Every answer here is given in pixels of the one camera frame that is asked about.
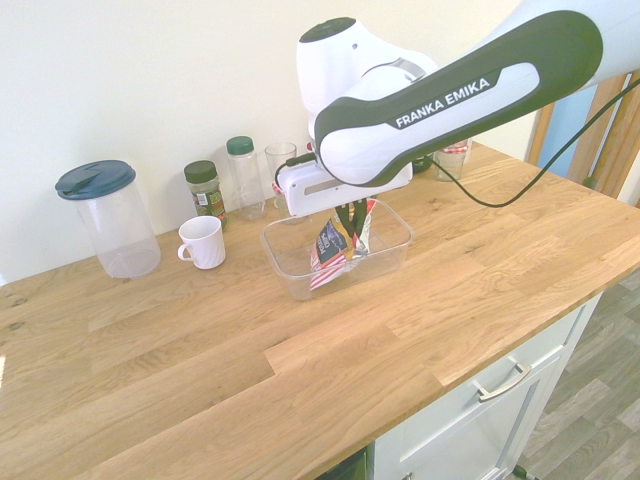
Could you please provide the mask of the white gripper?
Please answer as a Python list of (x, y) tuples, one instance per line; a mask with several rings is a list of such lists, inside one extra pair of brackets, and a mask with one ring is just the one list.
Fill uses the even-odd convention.
[(379, 187), (347, 185), (332, 177), (314, 161), (285, 167), (277, 175), (289, 213), (303, 217), (335, 208), (337, 217), (348, 235), (351, 234), (349, 203), (353, 203), (354, 238), (360, 238), (366, 219), (365, 198), (406, 186), (413, 177), (408, 164), (387, 184)]

